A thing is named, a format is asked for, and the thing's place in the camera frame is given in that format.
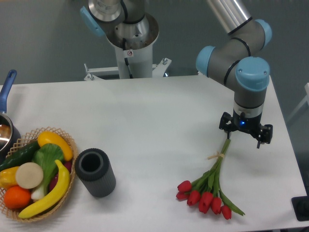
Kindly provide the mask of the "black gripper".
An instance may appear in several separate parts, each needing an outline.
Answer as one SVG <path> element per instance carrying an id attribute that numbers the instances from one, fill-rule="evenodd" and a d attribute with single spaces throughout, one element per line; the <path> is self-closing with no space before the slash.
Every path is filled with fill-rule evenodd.
<path id="1" fill-rule="evenodd" d="M 230 139 L 230 135 L 234 131 L 250 134 L 257 139 L 257 148 L 260 148 L 261 144 L 270 144 L 273 135 L 273 125 L 261 125 L 261 117 L 262 113 L 256 117 L 248 118 L 238 115 L 235 111 L 233 111 L 233 117 L 224 112 L 220 119 L 219 129 L 227 134 L 227 139 Z"/>

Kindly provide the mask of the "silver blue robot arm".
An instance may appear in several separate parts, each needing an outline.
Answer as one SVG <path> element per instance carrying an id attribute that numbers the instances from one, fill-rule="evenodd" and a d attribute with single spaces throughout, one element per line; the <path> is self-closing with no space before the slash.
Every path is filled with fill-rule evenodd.
<path id="1" fill-rule="evenodd" d="M 204 47 L 196 58 L 196 69 L 234 92 L 233 113 L 223 113 L 219 128 L 227 135 L 247 133 L 258 144 L 269 144 L 273 127 L 261 124 L 270 81 L 269 64 L 255 54 L 272 38 L 270 25 L 253 20 L 240 0 L 210 0 L 208 5 L 229 35 L 221 48 Z M 80 9 L 86 26 L 114 47 L 119 77 L 155 77 L 153 44 L 159 35 L 157 21 L 145 11 L 142 0 L 90 0 Z"/>

